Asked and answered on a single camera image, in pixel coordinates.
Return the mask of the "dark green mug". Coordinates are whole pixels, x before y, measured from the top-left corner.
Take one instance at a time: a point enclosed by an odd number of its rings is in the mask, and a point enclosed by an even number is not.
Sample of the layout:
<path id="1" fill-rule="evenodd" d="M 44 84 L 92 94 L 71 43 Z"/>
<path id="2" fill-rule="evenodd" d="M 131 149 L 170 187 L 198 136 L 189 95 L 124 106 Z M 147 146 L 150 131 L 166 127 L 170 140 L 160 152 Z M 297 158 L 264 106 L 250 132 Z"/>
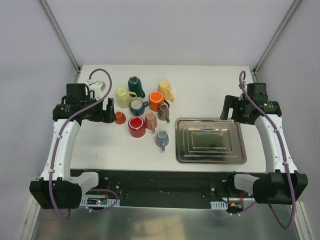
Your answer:
<path id="1" fill-rule="evenodd" d="M 143 90 L 141 80 L 137 76 L 132 76 L 128 80 L 129 91 L 136 93 L 138 98 L 145 98 L 146 94 Z"/>

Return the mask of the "bright orange mug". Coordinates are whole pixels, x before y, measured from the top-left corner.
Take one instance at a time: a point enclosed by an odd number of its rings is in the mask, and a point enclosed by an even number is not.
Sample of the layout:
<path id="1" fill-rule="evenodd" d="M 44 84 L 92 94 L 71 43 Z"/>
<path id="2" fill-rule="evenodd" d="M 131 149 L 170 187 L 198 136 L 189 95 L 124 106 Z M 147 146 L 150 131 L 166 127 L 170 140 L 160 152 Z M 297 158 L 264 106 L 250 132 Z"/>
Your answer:
<path id="1" fill-rule="evenodd" d="M 170 104 L 165 100 L 164 95 L 160 91 L 153 91 L 148 96 L 148 106 L 153 112 L 158 112 L 161 104 L 170 107 Z"/>

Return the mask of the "yellow mug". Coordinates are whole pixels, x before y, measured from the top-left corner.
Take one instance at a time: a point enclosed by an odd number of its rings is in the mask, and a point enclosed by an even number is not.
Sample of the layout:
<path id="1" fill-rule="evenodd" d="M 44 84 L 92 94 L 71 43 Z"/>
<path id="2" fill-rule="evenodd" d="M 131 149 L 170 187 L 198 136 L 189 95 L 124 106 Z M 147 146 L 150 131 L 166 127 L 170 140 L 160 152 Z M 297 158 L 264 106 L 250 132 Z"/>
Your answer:
<path id="1" fill-rule="evenodd" d="M 159 83 L 158 91 L 162 93 L 165 100 L 171 101 L 171 102 L 175 100 L 175 96 L 172 92 L 171 85 L 167 80 L 162 80 Z"/>

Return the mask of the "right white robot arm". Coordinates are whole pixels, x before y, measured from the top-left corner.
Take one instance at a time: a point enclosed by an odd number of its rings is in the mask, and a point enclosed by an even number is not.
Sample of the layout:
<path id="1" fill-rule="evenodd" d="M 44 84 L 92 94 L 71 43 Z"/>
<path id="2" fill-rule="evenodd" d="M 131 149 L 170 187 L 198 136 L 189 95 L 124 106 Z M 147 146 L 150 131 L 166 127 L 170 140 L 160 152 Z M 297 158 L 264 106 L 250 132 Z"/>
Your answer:
<path id="1" fill-rule="evenodd" d="M 261 177 L 234 174 L 232 181 L 225 184 L 225 192 L 233 198 L 242 191 L 247 192 L 258 204 L 291 205 L 307 187 L 308 177 L 299 173 L 289 153 L 280 105 L 268 100 L 264 83 L 250 83 L 247 87 L 241 84 L 239 87 L 243 91 L 240 97 L 225 96 L 220 119 L 226 120 L 232 109 L 232 120 L 257 128 L 266 170 Z"/>

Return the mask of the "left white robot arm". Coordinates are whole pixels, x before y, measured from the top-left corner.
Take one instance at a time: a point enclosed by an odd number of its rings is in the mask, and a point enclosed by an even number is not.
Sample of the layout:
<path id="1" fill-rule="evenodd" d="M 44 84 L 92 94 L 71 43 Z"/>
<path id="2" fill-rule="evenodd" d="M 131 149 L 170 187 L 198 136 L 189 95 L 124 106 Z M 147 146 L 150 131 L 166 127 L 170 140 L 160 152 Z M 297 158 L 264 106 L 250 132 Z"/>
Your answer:
<path id="1" fill-rule="evenodd" d="M 45 167 L 39 180 L 31 181 L 29 190 L 43 209 L 76 209 L 89 190 L 99 195 L 106 183 L 94 171 L 71 176 L 71 160 L 77 134 L 83 120 L 107 122 L 102 93 L 106 85 L 69 83 L 66 95 L 52 111 L 53 137 Z"/>

